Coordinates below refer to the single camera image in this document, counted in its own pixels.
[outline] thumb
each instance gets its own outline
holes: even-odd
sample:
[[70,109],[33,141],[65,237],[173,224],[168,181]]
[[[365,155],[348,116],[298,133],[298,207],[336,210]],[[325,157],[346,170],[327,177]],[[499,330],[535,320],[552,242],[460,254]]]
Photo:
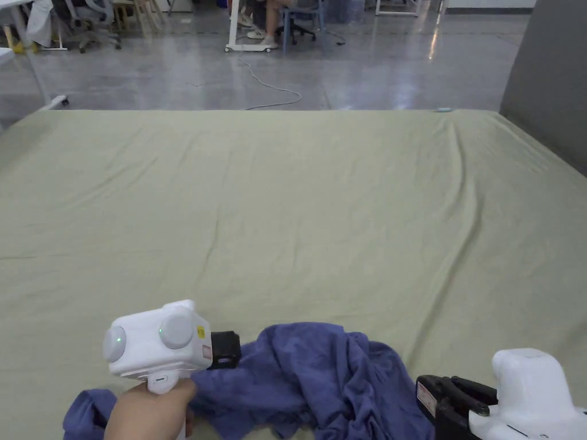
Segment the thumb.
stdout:
[[187,406],[190,400],[195,397],[195,392],[196,386],[192,379],[180,379],[177,385],[163,396],[166,400],[169,399]]

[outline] cable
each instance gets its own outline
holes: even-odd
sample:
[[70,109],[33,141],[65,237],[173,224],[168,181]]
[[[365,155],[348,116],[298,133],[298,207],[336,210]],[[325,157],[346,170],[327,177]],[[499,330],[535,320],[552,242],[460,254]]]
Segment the cable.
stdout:
[[295,100],[293,100],[293,101],[279,102],[279,103],[274,103],[274,104],[262,104],[260,106],[252,106],[252,107],[249,107],[249,108],[247,108],[245,110],[263,109],[265,107],[275,107],[275,106],[287,106],[289,104],[295,104],[296,102],[299,102],[302,99],[302,95],[299,94],[298,92],[294,92],[293,90],[289,90],[289,89],[282,89],[281,87],[275,87],[275,86],[272,86],[271,84],[267,84],[267,83],[264,83],[263,81],[261,81],[259,79],[259,77],[257,75],[255,75],[255,73],[253,73],[252,68],[251,68],[251,65],[249,63],[247,63],[244,59],[242,59],[241,58],[241,55],[242,55],[242,50],[241,50],[241,53],[238,55],[238,60],[241,63],[243,63],[243,64],[245,64],[245,65],[248,66],[249,72],[251,72],[251,75],[253,76],[253,78],[255,78],[257,81],[259,81],[260,84],[262,84],[265,87],[269,87],[270,89],[273,89],[273,90],[279,90],[280,92],[290,92],[290,93],[293,93],[295,95],[298,95],[298,98],[295,99]]
[[338,35],[337,33],[331,32],[331,31],[329,31],[328,29],[326,30],[326,33],[329,33],[330,35],[332,35],[332,36],[335,36],[335,37],[337,37],[337,38],[340,40],[340,41],[337,41],[337,42],[336,42],[336,45],[337,45],[337,46],[343,46],[343,45],[345,45],[345,44],[346,44],[346,38],[344,38],[344,37],[341,37],[341,36],[340,36],[340,35]]

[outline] white sneaker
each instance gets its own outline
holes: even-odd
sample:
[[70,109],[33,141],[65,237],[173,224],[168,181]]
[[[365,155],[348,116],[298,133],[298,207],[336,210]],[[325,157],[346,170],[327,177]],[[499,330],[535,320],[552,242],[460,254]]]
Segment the white sneaker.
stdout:
[[252,40],[263,40],[263,38],[265,38],[266,36],[267,33],[263,29],[259,29],[257,27],[255,27],[255,29],[253,29],[252,31],[247,32],[247,37]]
[[243,13],[238,15],[237,23],[239,24],[239,26],[242,26],[243,28],[253,27],[253,19],[248,15],[244,15]]
[[269,46],[270,49],[276,49],[279,45],[275,42],[275,37],[266,36],[263,41],[259,43],[261,46]]

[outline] bed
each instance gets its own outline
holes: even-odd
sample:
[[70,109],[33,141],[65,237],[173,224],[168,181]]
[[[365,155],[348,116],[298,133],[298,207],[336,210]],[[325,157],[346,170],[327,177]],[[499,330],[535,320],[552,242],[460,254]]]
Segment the bed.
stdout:
[[184,298],[243,342],[275,323],[342,324],[414,377],[492,384],[495,351],[540,348],[585,405],[587,180],[528,130],[474,110],[16,123],[0,137],[4,437],[59,438],[78,392],[128,388],[102,360],[104,331]]

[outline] label sticker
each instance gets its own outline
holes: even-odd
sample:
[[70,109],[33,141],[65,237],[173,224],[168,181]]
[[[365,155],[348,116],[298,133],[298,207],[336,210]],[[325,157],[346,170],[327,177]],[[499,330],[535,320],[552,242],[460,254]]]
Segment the label sticker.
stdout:
[[430,391],[426,389],[424,385],[418,382],[418,390],[416,392],[416,396],[422,405],[426,407],[428,411],[432,414],[432,416],[436,417],[436,399]]
[[212,359],[212,348],[209,346],[202,346],[202,356],[204,359]]

